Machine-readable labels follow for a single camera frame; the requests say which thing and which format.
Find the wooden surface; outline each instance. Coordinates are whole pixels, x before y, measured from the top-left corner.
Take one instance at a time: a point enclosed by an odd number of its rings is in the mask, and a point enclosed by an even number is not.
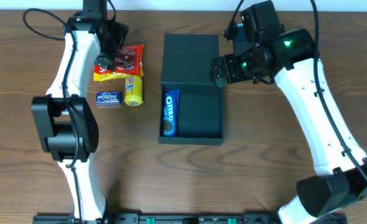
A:
[[[72,11],[58,11],[67,19]],[[30,103],[54,80],[64,43],[28,30],[22,11],[0,11],[0,223],[30,223],[36,213],[73,212],[65,176],[43,152]],[[110,210],[144,213],[275,210],[295,183],[314,175],[309,147],[276,85],[225,88],[222,146],[158,145],[164,34],[219,34],[231,12],[118,12],[129,25],[126,45],[144,44],[145,103],[98,109],[97,91],[123,90],[124,80],[90,82],[88,101],[100,128],[95,165]],[[310,12],[280,12],[286,30],[314,32]],[[48,34],[60,24],[42,15],[29,22]],[[320,13],[320,51],[328,83],[352,134],[367,152],[367,14]],[[367,199],[344,209],[367,223]]]

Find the blue wrapper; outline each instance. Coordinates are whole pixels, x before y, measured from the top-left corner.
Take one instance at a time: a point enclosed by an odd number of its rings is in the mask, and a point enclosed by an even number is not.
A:
[[[96,93],[97,105],[120,105],[121,97],[120,92],[97,92]]]
[[[179,90],[171,90],[164,97],[163,135],[175,136],[177,131]]]

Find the white arm segment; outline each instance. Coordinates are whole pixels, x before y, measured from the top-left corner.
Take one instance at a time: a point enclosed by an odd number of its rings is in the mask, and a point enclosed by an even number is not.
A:
[[[101,52],[101,46],[96,34],[90,34],[85,30],[75,30],[73,31],[73,35],[76,38],[77,51],[68,74],[66,97],[77,94],[80,97],[86,98],[88,82],[93,74],[95,59]],[[68,61],[72,55],[72,50],[72,35],[66,34],[65,51],[60,62],[58,74],[47,91],[47,95],[51,94],[52,98],[63,98],[62,81],[65,76]]]
[[[299,120],[301,128],[307,139],[314,169],[318,176],[332,175],[333,169],[340,167],[342,171],[354,168],[348,156],[342,154],[343,148],[330,124],[323,109],[319,97],[315,96],[316,86],[314,80],[314,60],[312,58],[297,62],[294,69],[287,71],[283,68],[276,76],[275,81],[283,91],[294,113]],[[318,76],[320,86],[324,89],[323,97],[328,109],[332,114],[335,124],[345,140],[345,144],[351,149],[353,156],[362,164],[363,158],[367,158],[366,153],[351,135],[344,119],[333,99],[328,88],[323,64],[318,61]],[[302,206],[298,196],[289,204],[279,210],[279,217],[282,223],[308,224],[315,217],[309,215]]]
[[[74,201],[74,216],[79,217],[78,202],[74,176],[71,169],[66,168],[72,162],[71,159],[64,159],[63,162],[58,162],[60,168],[66,175],[67,182]],[[102,218],[106,207],[106,200],[102,195],[101,188],[98,182],[98,176],[94,167],[94,154],[91,153],[86,162],[77,160],[76,172],[78,179],[78,188],[81,198],[81,213],[82,219],[86,221]]]

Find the box lid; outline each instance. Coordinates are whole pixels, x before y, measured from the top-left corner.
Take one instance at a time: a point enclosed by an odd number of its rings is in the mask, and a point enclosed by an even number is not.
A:
[[[215,85],[210,61],[219,56],[218,35],[166,34],[161,83]]]

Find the dark green box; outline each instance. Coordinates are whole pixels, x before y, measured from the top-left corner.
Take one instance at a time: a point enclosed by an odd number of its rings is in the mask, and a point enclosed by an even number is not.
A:
[[[210,60],[219,56],[217,35],[165,35],[159,143],[222,144],[223,89],[210,80]],[[163,102],[170,90],[180,90],[177,132],[163,137]]]

